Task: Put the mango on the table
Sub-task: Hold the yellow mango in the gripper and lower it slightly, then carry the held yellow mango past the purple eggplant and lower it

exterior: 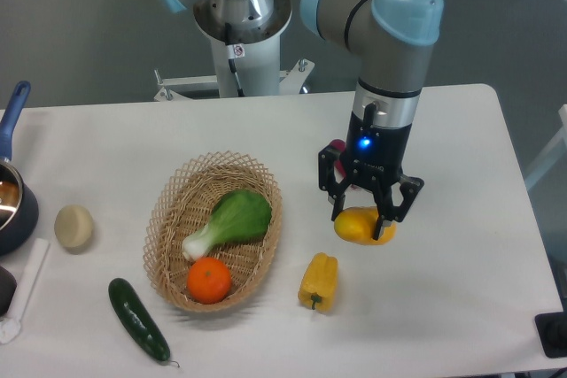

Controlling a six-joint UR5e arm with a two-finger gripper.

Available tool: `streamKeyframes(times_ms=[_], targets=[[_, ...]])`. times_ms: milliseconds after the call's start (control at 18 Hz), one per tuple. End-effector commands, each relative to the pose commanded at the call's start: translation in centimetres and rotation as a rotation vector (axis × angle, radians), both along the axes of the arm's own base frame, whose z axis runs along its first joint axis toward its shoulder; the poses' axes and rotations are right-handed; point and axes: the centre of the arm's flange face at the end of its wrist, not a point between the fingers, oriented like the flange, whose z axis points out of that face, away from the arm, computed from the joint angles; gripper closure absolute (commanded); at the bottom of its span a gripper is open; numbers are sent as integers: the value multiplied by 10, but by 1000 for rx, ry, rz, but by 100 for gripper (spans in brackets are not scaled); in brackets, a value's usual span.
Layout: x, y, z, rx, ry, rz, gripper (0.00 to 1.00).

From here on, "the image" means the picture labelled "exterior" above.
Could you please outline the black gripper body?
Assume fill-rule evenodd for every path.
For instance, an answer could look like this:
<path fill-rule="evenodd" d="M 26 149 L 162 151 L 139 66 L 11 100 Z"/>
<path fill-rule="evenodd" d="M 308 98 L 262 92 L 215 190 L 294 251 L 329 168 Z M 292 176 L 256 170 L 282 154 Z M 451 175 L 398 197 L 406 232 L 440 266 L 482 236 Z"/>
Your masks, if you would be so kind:
<path fill-rule="evenodd" d="M 341 155 L 352 184 L 372 191 L 372 178 L 392 185 L 402 174 L 402 159 L 412 125 L 400 128 L 365 127 L 363 119 L 351 113 L 346 151 Z"/>

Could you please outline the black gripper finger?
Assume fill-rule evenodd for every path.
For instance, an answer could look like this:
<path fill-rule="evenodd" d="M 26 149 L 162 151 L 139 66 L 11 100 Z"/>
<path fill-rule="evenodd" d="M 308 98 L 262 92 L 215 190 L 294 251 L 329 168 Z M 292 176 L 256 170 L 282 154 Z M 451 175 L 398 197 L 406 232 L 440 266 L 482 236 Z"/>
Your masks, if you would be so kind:
<path fill-rule="evenodd" d="M 401 223 L 424 187 L 424 180 L 402 174 L 392 185 L 372 178 L 372 194 L 377 206 L 377 220 L 372 239 L 380 241 L 393 222 Z"/>
<path fill-rule="evenodd" d="M 334 161 L 338 158 L 338 151 L 333 150 L 328 144 L 318 153 L 318 186 L 319 189 L 326 192 L 329 202 L 332 204 L 331 220 L 334 221 L 343 211 L 345 204 L 345 193 L 348 185 L 351 183 L 349 178 L 339 182 L 340 177 L 334 176 Z"/>

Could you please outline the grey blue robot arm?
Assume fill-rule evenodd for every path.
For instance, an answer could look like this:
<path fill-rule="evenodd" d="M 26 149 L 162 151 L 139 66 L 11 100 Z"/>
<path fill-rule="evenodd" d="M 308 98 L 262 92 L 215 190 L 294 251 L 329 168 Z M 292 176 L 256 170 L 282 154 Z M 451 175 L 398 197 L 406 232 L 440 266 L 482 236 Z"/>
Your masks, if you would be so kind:
<path fill-rule="evenodd" d="M 280 37 L 291 0 L 162 0 L 189 10 L 209 39 L 223 97 L 280 91 Z M 431 53 L 439 38 L 444 0 L 300 0 L 305 27 L 361 60 L 343 150 L 328 146 L 318 159 L 319 186 L 343 210 L 346 189 L 369 191 L 377 205 L 375 241 L 404 220 L 423 181 L 407 176 L 402 159 Z"/>

